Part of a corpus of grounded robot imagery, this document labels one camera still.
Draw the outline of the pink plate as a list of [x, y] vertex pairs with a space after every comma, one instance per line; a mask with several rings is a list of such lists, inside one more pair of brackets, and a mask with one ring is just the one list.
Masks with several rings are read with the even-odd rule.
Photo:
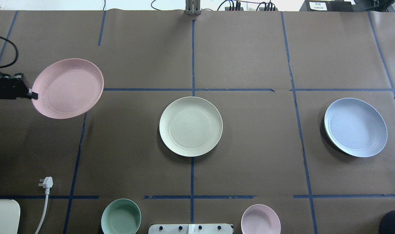
[[92, 109], [104, 89], [102, 71], [94, 63], [69, 58], [53, 63], [36, 78], [32, 91], [34, 108], [53, 119], [68, 119]]

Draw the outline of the green bowl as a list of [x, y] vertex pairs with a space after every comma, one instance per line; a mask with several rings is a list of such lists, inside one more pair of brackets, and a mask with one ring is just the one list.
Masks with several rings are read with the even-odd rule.
[[136, 234], [141, 220], [141, 210], [134, 201], [117, 199], [111, 202], [102, 214], [102, 232], [104, 234]]

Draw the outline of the cream plate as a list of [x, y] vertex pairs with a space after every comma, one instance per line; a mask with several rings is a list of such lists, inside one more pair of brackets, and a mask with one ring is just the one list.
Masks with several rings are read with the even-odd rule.
[[218, 109], [206, 99], [183, 97], [169, 104], [159, 121], [163, 143], [184, 157], [197, 157], [216, 147], [223, 133]]

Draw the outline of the pink bowl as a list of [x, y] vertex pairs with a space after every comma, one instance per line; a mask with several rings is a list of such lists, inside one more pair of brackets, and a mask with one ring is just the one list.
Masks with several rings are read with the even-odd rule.
[[243, 234], [280, 234], [281, 230], [279, 216], [264, 204], [252, 205], [242, 215]]

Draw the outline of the black box with label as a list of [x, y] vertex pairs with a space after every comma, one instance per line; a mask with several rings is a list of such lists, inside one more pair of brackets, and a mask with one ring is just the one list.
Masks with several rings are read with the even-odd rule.
[[353, 5], [349, 1], [332, 0], [305, 0], [300, 7], [300, 12], [354, 12]]

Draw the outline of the blue plate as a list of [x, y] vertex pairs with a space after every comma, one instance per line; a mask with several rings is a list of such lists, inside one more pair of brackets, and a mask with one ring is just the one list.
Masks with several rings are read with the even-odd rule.
[[324, 114], [324, 130], [339, 150], [360, 158], [379, 154], [388, 140], [381, 114], [367, 102], [350, 97], [329, 105]]

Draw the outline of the dark blue saucepan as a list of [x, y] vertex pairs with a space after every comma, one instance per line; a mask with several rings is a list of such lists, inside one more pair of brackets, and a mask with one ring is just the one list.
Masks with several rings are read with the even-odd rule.
[[395, 210], [386, 213], [379, 223], [379, 234], [395, 234]]

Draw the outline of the aluminium frame post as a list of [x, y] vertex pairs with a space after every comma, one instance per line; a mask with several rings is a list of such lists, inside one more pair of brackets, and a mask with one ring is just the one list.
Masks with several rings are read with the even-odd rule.
[[200, 15], [201, 14], [200, 0], [186, 0], [185, 1], [185, 15]]

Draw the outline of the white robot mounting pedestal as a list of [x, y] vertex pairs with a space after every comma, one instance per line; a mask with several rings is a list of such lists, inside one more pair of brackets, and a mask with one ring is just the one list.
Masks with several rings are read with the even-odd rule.
[[149, 234], [233, 234], [234, 226], [219, 224], [158, 224], [151, 225]]

